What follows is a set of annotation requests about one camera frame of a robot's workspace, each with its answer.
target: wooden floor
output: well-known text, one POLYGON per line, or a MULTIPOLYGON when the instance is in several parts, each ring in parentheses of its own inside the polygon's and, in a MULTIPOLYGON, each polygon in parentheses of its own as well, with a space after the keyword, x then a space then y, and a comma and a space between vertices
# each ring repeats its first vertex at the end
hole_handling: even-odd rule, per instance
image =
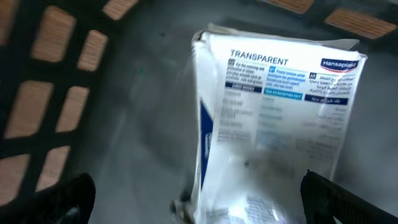
MULTIPOLYGON (((0 0, 0 45, 6 46, 12 30, 13 18, 19 1, 0 0)), ((137 0, 110 0, 103 12, 118 20, 137 3, 137 0)), ((68 41, 76 25, 76 19, 55 6, 46 8, 37 40, 30 55, 37 60, 57 63, 63 60, 68 41)), ((108 38, 97 30, 91 30, 86 39, 76 67, 96 70, 101 61, 108 38)), ((12 107, 4 138, 23 138, 35 134, 39 129, 53 85, 47 82, 28 80, 21 84, 12 107)), ((58 120, 56 132, 74 130, 79 123, 90 90, 80 86, 69 89, 58 120)), ((45 165, 37 184, 41 190, 57 183, 67 159, 69 146, 52 149, 47 154, 45 165)), ((19 185, 29 164, 29 155, 20 155, 0 160, 0 205, 10 202, 19 191, 19 185)))

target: crate hole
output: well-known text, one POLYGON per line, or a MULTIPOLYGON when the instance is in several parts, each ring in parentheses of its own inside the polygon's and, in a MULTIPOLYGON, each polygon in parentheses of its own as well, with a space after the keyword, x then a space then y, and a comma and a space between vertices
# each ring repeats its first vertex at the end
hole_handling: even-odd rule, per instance
POLYGON ((75 23, 76 19, 62 9, 55 6, 46 8, 31 56, 49 62, 61 61, 75 23))
POLYGON ((0 0, 0 45, 6 45, 19 0, 0 0))
POLYGON ((56 132, 72 131, 77 128, 89 92, 88 88, 80 86, 73 86, 69 89, 56 132))
POLYGON ((52 89, 52 83, 32 80, 20 85, 4 138, 30 136, 39 130, 52 89))
POLYGON ((36 185, 36 191, 51 187, 59 181, 69 150, 70 146, 62 146, 51 149, 47 153, 42 173, 36 185))
POLYGON ((28 162, 28 154, 0 160, 0 206, 17 196, 28 162))
POLYGON ((306 13, 312 6, 314 0, 269 0, 269 3, 295 12, 297 14, 306 13))
POLYGON ((389 22, 344 8, 336 9, 325 22, 371 40, 376 40, 397 28, 389 22))
POLYGON ((96 70, 100 64, 107 41, 107 36, 97 30, 91 30, 88 33, 83 51, 81 52, 78 68, 88 71, 96 70))
POLYGON ((103 12, 105 12, 110 18, 119 20, 137 3, 138 0, 109 0, 109 2, 104 6, 103 12))

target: brand logo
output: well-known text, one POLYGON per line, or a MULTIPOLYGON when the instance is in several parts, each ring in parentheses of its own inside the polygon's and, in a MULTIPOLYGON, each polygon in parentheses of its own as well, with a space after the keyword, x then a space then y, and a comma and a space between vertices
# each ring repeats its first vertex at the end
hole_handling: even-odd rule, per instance
POLYGON ((359 60, 347 61, 323 58, 321 67, 331 72, 350 72, 358 67, 358 63, 359 60))

